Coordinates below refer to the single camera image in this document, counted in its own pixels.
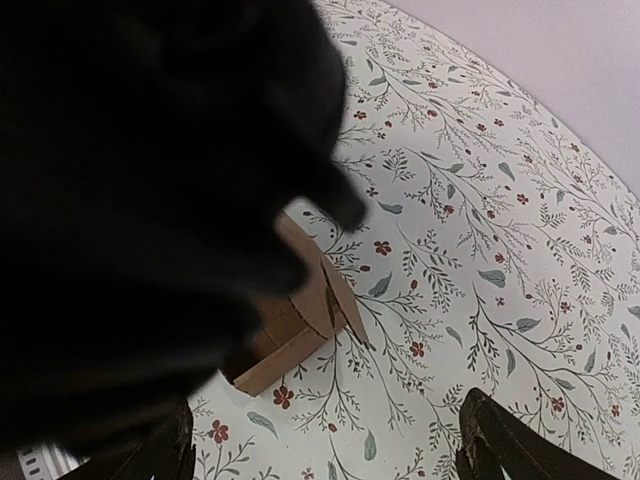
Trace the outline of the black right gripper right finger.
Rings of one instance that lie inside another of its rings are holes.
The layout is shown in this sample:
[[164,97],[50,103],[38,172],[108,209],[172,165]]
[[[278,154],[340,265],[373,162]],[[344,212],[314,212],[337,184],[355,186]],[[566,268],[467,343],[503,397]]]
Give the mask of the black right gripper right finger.
[[461,479],[604,480],[612,476],[547,441],[478,388],[459,412]]

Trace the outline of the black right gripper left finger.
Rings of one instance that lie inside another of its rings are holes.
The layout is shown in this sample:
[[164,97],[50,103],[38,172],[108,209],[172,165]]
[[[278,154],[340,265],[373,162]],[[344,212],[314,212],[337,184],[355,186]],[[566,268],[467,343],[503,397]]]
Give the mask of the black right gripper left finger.
[[96,456],[62,476],[67,480],[191,480],[195,470],[193,415],[182,400],[150,439],[130,452]]

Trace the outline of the brown cardboard box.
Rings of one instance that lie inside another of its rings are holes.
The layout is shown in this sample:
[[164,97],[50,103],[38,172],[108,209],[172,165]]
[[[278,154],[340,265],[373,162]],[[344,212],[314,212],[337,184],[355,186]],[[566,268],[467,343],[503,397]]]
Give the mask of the brown cardboard box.
[[369,344],[352,288],[326,255],[286,214],[277,218],[276,231],[306,263],[309,277],[304,287],[286,298],[252,300],[262,328],[221,368],[235,389],[251,397],[267,390],[345,327],[361,344]]

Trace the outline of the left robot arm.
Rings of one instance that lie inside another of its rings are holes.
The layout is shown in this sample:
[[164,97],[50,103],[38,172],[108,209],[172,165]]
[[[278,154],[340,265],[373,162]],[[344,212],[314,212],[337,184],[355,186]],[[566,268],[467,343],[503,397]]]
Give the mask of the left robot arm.
[[309,1],[2,3],[3,449],[129,448],[305,284],[289,203],[363,223],[346,87]]

